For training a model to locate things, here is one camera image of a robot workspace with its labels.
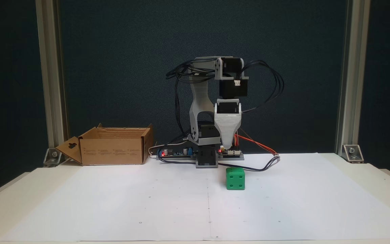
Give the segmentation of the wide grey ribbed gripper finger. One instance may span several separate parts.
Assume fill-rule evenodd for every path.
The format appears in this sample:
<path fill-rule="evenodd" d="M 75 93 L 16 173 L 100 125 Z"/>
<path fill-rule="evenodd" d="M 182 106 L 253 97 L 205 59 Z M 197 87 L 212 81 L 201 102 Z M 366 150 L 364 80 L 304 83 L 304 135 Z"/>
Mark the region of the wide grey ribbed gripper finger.
<path fill-rule="evenodd" d="M 241 120 L 241 113 L 215 113 L 215 127 L 221 135 L 225 149 L 232 147 L 234 134 L 240 128 Z"/>

